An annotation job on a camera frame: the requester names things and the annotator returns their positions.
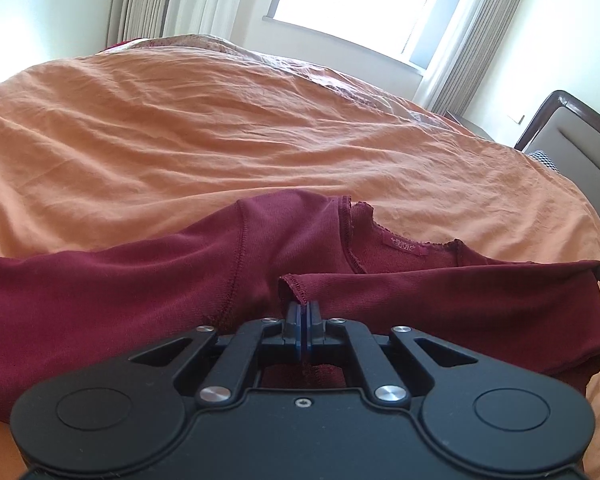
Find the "black white checkered pillow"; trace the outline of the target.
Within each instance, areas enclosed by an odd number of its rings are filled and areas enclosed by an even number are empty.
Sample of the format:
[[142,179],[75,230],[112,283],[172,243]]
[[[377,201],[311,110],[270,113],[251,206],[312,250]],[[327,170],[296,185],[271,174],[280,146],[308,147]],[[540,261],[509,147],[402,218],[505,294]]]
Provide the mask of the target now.
[[556,164],[542,150],[537,150],[537,151],[527,153],[527,156],[536,160],[537,162],[539,162],[541,165],[548,168],[549,170],[558,172],[558,168],[557,168]]

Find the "white framed window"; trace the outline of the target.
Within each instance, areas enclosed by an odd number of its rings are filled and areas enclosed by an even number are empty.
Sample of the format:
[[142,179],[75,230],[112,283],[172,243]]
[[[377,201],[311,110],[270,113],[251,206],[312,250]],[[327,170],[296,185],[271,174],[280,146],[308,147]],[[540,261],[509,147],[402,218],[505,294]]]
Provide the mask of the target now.
[[460,0],[272,0],[268,17],[426,70]]

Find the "dark red long-sleeve shirt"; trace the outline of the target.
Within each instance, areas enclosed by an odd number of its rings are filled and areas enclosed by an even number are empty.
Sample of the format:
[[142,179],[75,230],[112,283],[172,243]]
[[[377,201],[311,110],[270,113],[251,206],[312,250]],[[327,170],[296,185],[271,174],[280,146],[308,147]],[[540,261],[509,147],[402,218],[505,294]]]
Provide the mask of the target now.
[[101,252],[0,258],[0,420],[27,388],[211,325],[234,332],[315,301],[583,389],[600,370],[596,263],[505,262],[419,243],[346,196],[238,200],[181,232]]

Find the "orange bed sheet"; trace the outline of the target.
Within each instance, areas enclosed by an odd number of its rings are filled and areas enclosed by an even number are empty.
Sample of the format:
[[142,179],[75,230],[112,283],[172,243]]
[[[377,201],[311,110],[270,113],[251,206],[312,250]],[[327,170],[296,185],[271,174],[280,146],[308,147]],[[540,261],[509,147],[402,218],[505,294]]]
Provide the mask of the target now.
[[347,195],[392,232],[497,259],[600,260],[600,217],[539,162],[256,62],[131,49],[0,84],[0,256],[146,240],[281,188]]

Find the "beige right curtain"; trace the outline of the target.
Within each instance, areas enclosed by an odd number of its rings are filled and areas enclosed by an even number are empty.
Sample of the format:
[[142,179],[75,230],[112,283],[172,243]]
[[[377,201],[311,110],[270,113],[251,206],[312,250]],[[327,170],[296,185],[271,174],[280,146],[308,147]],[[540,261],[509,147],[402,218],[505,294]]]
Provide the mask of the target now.
[[521,0],[460,0],[414,101],[430,112],[463,114],[476,95]]

